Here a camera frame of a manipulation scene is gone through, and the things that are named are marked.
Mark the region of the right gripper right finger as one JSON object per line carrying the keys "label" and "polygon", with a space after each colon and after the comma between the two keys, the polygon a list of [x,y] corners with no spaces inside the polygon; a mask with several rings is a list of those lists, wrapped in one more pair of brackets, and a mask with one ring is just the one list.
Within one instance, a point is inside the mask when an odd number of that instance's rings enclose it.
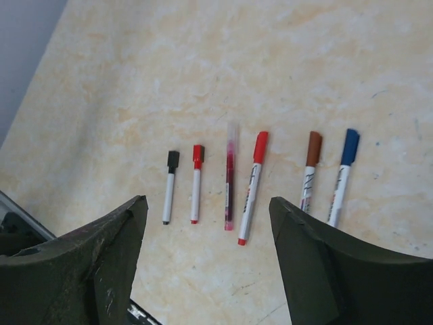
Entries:
{"label": "right gripper right finger", "polygon": [[362,241],[282,197],[269,204],[293,324],[431,324],[432,260]]}

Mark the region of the blue pen cap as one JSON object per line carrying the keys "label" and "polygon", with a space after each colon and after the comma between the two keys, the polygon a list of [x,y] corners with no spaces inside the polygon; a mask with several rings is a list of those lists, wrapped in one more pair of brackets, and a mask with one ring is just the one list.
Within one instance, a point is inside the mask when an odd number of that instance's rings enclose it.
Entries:
{"label": "blue pen cap", "polygon": [[359,145],[360,134],[355,129],[346,130],[346,139],[342,151],[341,165],[351,166],[354,163]]}

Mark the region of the small red pen cap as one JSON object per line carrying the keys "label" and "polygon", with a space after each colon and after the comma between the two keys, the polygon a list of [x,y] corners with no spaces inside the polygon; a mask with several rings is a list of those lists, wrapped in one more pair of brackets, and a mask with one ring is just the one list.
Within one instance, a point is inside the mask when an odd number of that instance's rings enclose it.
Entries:
{"label": "small red pen cap", "polygon": [[319,163],[320,154],[321,154],[321,146],[322,146],[323,137],[317,131],[311,131],[309,135],[309,146],[306,156],[306,166],[307,167],[316,167]]}

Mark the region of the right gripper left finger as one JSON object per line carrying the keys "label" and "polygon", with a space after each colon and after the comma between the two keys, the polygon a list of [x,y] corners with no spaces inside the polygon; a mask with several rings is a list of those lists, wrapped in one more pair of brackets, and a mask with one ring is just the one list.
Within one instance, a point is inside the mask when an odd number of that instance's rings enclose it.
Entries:
{"label": "right gripper left finger", "polygon": [[147,324],[131,300],[145,196],[53,240],[1,255],[2,324]]}

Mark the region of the black capped marker pen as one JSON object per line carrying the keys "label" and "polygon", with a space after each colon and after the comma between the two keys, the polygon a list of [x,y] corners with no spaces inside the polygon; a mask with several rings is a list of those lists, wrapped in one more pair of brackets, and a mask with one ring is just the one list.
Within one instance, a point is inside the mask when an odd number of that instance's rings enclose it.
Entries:
{"label": "black capped marker pen", "polygon": [[166,195],[164,199],[164,208],[162,214],[162,223],[168,225],[170,223],[171,209],[173,203],[173,190],[175,182],[175,174],[167,174]]}

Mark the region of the dark red pen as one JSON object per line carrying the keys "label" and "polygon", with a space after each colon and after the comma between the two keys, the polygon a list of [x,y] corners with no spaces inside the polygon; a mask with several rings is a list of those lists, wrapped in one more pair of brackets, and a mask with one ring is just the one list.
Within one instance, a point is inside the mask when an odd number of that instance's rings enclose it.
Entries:
{"label": "dark red pen", "polygon": [[237,147],[226,145],[226,178],[225,178],[225,223],[224,230],[233,229],[235,157]]}

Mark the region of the white pen red end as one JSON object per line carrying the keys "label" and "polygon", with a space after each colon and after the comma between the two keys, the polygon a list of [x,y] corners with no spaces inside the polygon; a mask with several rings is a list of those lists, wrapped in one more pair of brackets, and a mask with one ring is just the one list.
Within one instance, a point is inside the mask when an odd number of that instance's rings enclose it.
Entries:
{"label": "white pen red end", "polygon": [[201,170],[193,169],[193,188],[191,195],[191,224],[197,224],[199,220],[199,206],[200,206],[200,181]]}

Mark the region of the clear plastic pen cap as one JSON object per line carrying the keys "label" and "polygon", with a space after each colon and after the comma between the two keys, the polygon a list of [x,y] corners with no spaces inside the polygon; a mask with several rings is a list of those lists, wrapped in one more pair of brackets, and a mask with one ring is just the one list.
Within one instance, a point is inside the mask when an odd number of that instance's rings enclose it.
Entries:
{"label": "clear plastic pen cap", "polygon": [[236,121],[230,121],[227,125],[227,145],[234,148],[238,146],[239,124]]}

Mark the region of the small black pen cap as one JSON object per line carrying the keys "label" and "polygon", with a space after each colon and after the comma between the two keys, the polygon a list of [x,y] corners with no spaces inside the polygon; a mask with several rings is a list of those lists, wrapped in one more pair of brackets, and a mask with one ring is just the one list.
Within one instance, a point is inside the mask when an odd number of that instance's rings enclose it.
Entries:
{"label": "small black pen cap", "polygon": [[168,160],[167,160],[168,173],[175,174],[175,171],[179,166],[179,157],[180,157],[179,151],[171,150],[168,152]]}

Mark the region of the white pen blue markings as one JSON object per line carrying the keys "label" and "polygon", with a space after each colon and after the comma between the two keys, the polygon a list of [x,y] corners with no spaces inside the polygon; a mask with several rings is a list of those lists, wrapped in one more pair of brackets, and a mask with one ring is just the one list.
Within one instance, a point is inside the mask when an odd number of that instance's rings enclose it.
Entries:
{"label": "white pen blue markings", "polygon": [[302,183],[302,194],[300,198],[300,209],[309,214],[311,211],[311,201],[313,196],[313,187],[315,180],[316,167],[305,166]]}

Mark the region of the white pen red tip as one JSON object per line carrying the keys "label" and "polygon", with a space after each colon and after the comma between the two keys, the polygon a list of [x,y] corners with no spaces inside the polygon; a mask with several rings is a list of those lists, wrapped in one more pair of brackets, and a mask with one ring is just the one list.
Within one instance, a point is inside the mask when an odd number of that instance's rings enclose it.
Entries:
{"label": "white pen red tip", "polygon": [[248,191],[246,194],[246,201],[243,209],[242,222],[240,225],[240,232],[237,239],[237,244],[240,246],[245,246],[249,238],[250,225],[252,221],[254,203],[256,200],[256,192],[258,189],[261,169],[262,165],[256,164],[253,161],[250,180],[248,184]]}

